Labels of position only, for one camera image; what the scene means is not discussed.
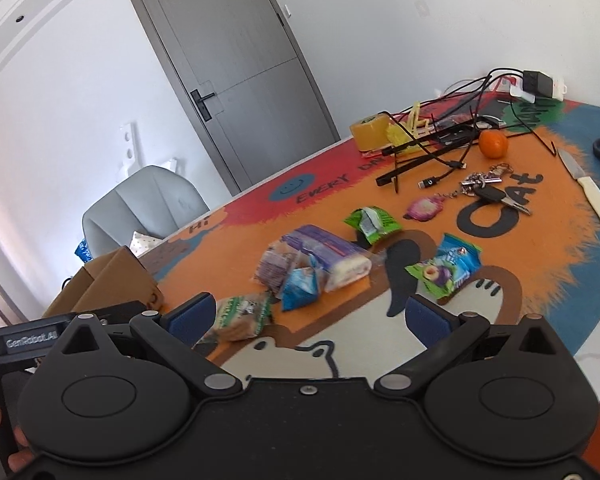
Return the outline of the person's left hand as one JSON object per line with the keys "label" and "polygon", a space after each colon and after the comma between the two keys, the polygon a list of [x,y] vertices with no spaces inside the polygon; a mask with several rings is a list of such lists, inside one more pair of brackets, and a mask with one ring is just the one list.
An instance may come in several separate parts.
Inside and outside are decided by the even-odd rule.
{"label": "person's left hand", "polygon": [[12,430],[12,437],[6,437],[9,424],[3,422],[0,407],[0,466],[10,472],[18,472],[26,468],[32,460],[34,453],[30,449],[30,443],[20,426]]}

